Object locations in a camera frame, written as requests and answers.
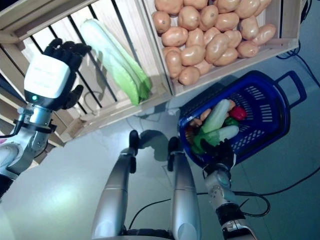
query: potato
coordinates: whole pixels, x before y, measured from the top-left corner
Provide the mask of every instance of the potato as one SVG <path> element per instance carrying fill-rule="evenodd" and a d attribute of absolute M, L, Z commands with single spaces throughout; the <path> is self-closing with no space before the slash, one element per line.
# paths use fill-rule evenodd
<path fill-rule="evenodd" d="M 225 66 L 233 63 L 238 58 L 238 52 L 235 48 L 228 48 L 222 56 L 213 63 L 215 66 Z"/>
<path fill-rule="evenodd" d="M 242 35 L 238 30 L 228 30 L 224 32 L 229 38 L 228 48 L 236 48 L 241 43 Z"/>
<path fill-rule="evenodd" d="M 162 49 L 162 51 L 163 51 L 164 57 L 166 57 L 167 54 L 168 54 L 169 52 L 171 52 L 171 51 L 175 51 L 175 52 L 177 52 L 177 53 L 179 53 L 179 54 L 181 53 L 180 48 L 177 48 L 177 47 L 175 47 L 175 46 L 167 46 L 167 47 L 165 47 L 164 49 Z"/>
<path fill-rule="evenodd" d="M 162 34 L 161 40 L 164 46 L 179 47 L 186 43 L 188 31 L 183 27 L 172 26 Z"/>
<path fill-rule="evenodd" d="M 219 14 L 214 25 L 219 31 L 225 32 L 234 29 L 239 23 L 239 16 L 234 12 Z"/>
<path fill-rule="evenodd" d="M 152 14 L 152 20 L 158 34 L 163 34 L 171 26 L 171 18 L 165 11 L 155 11 Z"/>
<path fill-rule="evenodd" d="M 223 33 L 219 33 L 206 46 L 205 60 L 209 64 L 217 61 L 228 49 L 229 38 Z"/>
<path fill-rule="evenodd" d="M 210 63 L 208 63 L 206 60 L 203 60 L 202 62 L 198 63 L 197 65 L 194 65 L 197 69 L 200 71 L 200 75 L 205 75 L 212 69 L 214 66 Z"/>
<path fill-rule="evenodd" d="M 259 32 L 258 22 L 255 16 L 251 16 L 241 20 L 240 32 L 245 40 L 254 39 Z"/>
<path fill-rule="evenodd" d="M 193 45 L 205 46 L 204 32 L 200 28 L 189 31 L 188 39 L 186 40 L 185 46 L 191 47 Z"/>
<path fill-rule="evenodd" d="M 257 36 L 252 39 L 252 42 L 258 46 L 265 44 L 270 39 L 273 38 L 273 36 L 276 33 L 276 26 L 273 24 L 266 24 L 259 28 L 259 32 Z"/>
<path fill-rule="evenodd" d="M 206 49 L 203 46 L 194 45 L 186 47 L 181 51 L 182 65 L 193 66 L 205 59 Z"/>
<path fill-rule="evenodd" d="M 188 29 L 196 29 L 200 23 L 200 14 L 193 6 L 184 6 L 178 15 L 178 26 Z"/>
<path fill-rule="evenodd" d="M 207 117 L 209 116 L 209 114 L 211 113 L 211 108 L 208 108 L 207 110 L 205 110 L 203 113 L 201 113 L 201 115 L 200 115 L 200 120 L 202 121 L 202 122 L 204 122 L 206 119 L 207 119 Z"/>
<path fill-rule="evenodd" d="M 206 6 L 200 12 L 199 28 L 202 31 L 207 31 L 209 28 L 212 28 L 217 22 L 218 15 L 218 8 L 216 6 Z"/>
<path fill-rule="evenodd" d="M 236 48 L 239 53 L 239 58 L 252 58 L 259 52 L 259 47 L 252 41 L 243 41 Z"/>
<path fill-rule="evenodd" d="M 203 122 L 202 122 L 199 118 L 194 118 L 194 119 L 192 119 L 192 121 L 189 123 L 189 126 L 190 126 L 190 127 L 193 127 L 193 128 L 198 128 L 198 127 L 201 127 L 202 123 L 203 123 Z"/>
<path fill-rule="evenodd" d="M 247 19 L 251 17 L 260 7 L 260 0 L 241 0 L 239 6 L 234 10 L 239 18 Z"/>
<path fill-rule="evenodd" d="M 208 0 L 183 0 L 183 4 L 201 10 L 208 5 Z"/>
<path fill-rule="evenodd" d="M 165 63 L 171 78 L 176 78 L 182 71 L 181 55 L 176 51 L 170 51 L 165 56 Z"/>
<path fill-rule="evenodd" d="M 180 72 L 179 83 L 188 86 L 195 84 L 200 77 L 200 72 L 195 66 L 188 66 Z"/>
<path fill-rule="evenodd" d="M 214 26 L 211 27 L 209 30 L 207 30 L 204 35 L 204 44 L 208 45 L 208 43 L 210 43 L 210 41 L 214 38 L 215 35 L 220 34 L 221 32 L 216 29 Z"/>
<path fill-rule="evenodd" d="M 158 11 L 164 11 L 170 15 L 178 15 L 184 6 L 183 0 L 154 0 L 155 8 Z"/>
<path fill-rule="evenodd" d="M 216 6 L 220 14 L 230 13 L 239 6 L 241 0 L 217 0 Z"/>
<path fill-rule="evenodd" d="M 268 7 L 268 5 L 271 3 L 272 0 L 260 0 L 261 4 L 259 6 L 259 8 L 257 9 L 257 11 L 255 11 L 255 13 L 253 14 L 254 16 L 258 16 L 260 15 L 260 13 L 262 13 L 263 10 L 265 10 L 266 7 Z"/>

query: wooden slat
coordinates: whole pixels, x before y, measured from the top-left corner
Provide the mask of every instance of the wooden slat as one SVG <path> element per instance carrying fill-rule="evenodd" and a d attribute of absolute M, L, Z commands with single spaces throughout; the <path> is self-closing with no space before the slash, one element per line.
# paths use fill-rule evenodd
<path fill-rule="evenodd" d="M 23 21 L 12 24 L 10 27 L 7 27 L 6 30 L 14 31 L 19 39 L 23 40 L 96 1 L 97 0 L 60 0 L 60 2 L 64 3 L 58 7 L 49 11 L 47 8 L 40 8 L 39 12 L 30 14 L 28 17 L 25 17 Z"/>
<path fill-rule="evenodd" d="M 33 166 L 36 167 L 37 165 L 41 164 L 41 162 L 46 158 L 47 155 L 48 155 L 48 154 L 47 154 L 46 151 L 42 152 L 39 156 L 37 156 L 37 157 L 34 159 L 34 161 L 35 161 L 36 164 L 32 163 L 30 167 L 31 167 L 31 168 L 32 168 Z"/>
<path fill-rule="evenodd" d="M 19 38 L 12 32 L 0 30 L 0 44 L 17 43 Z"/>
<path fill-rule="evenodd" d="M 281 0 L 271 1 L 269 6 L 265 9 L 265 23 L 275 25 L 276 32 L 273 38 L 279 38 L 281 32 Z"/>
<path fill-rule="evenodd" d="M 0 48 L 0 72 L 10 83 L 14 90 L 23 98 L 24 76 L 17 70 L 15 65 L 7 57 L 5 52 Z"/>
<path fill-rule="evenodd" d="M 115 106 L 110 107 L 110 109 L 101 109 L 101 112 L 99 111 L 98 115 L 91 115 L 91 119 L 90 116 L 84 116 L 87 121 L 83 127 L 78 130 L 75 137 L 85 135 L 170 100 L 172 97 L 171 94 L 168 93 L 165 88 L 162 90 L 163 92 L 160 91 L 159 94 L 151 96 L 139 106 L 125 104 L 124 106 L 119 107 L 119 103 L 116 103 Z"/>
<path fill-rule="evenodd" d="M 1 44 L 5 52 L 11 57 L 19 69 L 26 73 L 29 67 L 29 61 L 21 54 L 16 44 Z"/>
<path fill-rule="evenodd" d="M 0 118 L 0 132 L 3 135 L 8 135 L 13 129 L 12 123 L 8 123 L 5 120 Z"/>
<path fill-rule="evenodd" d="M 151 36 L 148 34 L 146 23 L 142 20 L 141 12 L 137 8 L 138 1 L 115 0 L 115 2 L 118 6 L 141 67 L 150 77 L 154 86 L 162 85 L 162 81 L 153 80 L 154 76 L 161 75 L 163 70 L 159 69 L 156 63 L 155 58 L 157 55 L 155 55 L 155 50 L 151 45 L 153 41 Z"/>
<path fill-rule="evenodd" d="M 0 99 L 0 119 L 9 124 L 13 124 L 14 119 L 18 118 L 17 110 L 8 103 Z"/>
<path fill-rule="evenodd" d="M 0 11 L 0 29 L 14 23 L 23 16 L 45 5 L 51 0 L 20 0 Z"/>
<path fill-rule="evenodd" d="M 297 46 L 292 45 L 289 50 L 296 48 Z M 184 93 L 190 92 L 195 88 L 199 88 L 201 86 L 207 85 L 208 83 L 213 84 L 217 81 L 219 81 L 221 78 L 231 75 L 232 73 L 236 71 L 240 71 L 242 69 L 245 69 L 249 66 L 252 66 L 254 64 L 260 63 L 266 59 L 272 58 L 274 56 L 277 56 L 279 54 L 287 52 L 288 49 L 266 49 L 264 51 L 261 51 L 257 56 L 246 58 L 246 59 L 240 59 L 228 66 L 224 67 L 214 67 L 212 71 L 207 73 L 206 75 L 203 75 L 199 81 L 191 86 L 182 86 L 179 83 L 176 83 L 175 90 L 176 90 L 176 96 L 180 96 Z"/>
<path fill-rule="evenodd" d="M 301 0 L 283 0 L 282 38 L 299 38 Z"/>

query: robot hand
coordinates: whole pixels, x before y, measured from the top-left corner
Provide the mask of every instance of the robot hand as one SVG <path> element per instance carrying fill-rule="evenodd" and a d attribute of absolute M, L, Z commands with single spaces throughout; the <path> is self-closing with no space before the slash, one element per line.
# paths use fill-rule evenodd
<path fill-rule="evenodd" d="M 203 150 L 212 156 L 212 162 L 204 168 L 208 174 L 213 173 L 218 168 L 229 172 L 236 164 L 236 155 L 227 138 L 224 141 L 221 141 L 217 146 L 209 144 L 204 139 L 201 139 L 200 144 Z"/>
<path fill-rule="evenodd" d="M 71 91 L 83 57 L 91 50 L 82 43 L 54 39 L 44 53 L 30 63 L 24 79 L 26 108 L 19 108 L 18 120 L 10 135 L 0 136 L 0 198 L 11 183 L 42 153 L 49 135 L 56 126 L 51 124 L 53 111 L 73 107 L 82 94 L 83 86 Z"/>
<path fill-rule="evenodd" d="M 53 111 L 73 107 L 83 91 L 81 85 L 71 91 L 76 71 L 90 50 L 82 43 L 54 39 L 30 63 L 24 79 L 26 101 Z"/>

